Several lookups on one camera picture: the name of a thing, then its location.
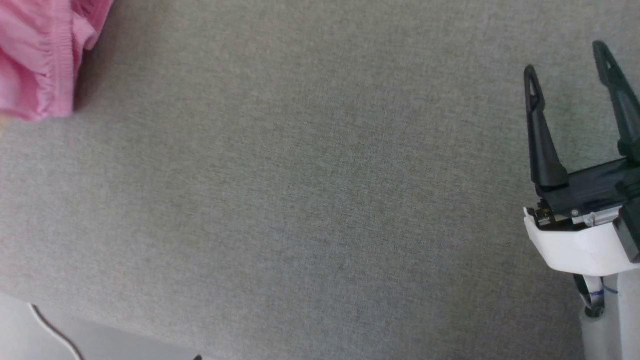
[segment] pink ruffled cloth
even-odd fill
[[[83,49],[113,0],[0,0],[0,113],[27,121],[73,112]]]

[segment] white floor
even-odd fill
[[[80,350],[84,360],[193,360],[198,352],[76,319],[52,309],[42,314]],[[0,293],[0,359],[74,360],[41,328],[27,303]]]

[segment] white surface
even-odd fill
[[[193,360],[195,350],[75,319],[54,309],[42,314],[70,338],[84,360]],[[0,293],[1,360],[73,360],[71,352],[35,320],[27,303]]]
[[[628,260],[611,222],[581,231],[542,231],[527,215],[524,224],[529,238],[552,269],[606,276],[640,268],[640,264]]]

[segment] white cord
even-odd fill
[[[58,328],[51,325],[51,323],[42,315],[37,306],[33,304],[29,304],[29,308],[33,313],[33,316],[36,318],[40,326],[47,331],[51,336],[56,338],[62,345],[64,345],[71,353],[74,355],[76,360],[84,360],[82,355],[80,354],[80,350],[76,347],[76,345],[69,340]]]

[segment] pink garment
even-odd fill
[[[113,0],[0,0],[0,113],[27,121],[73,112],[83,49]]]

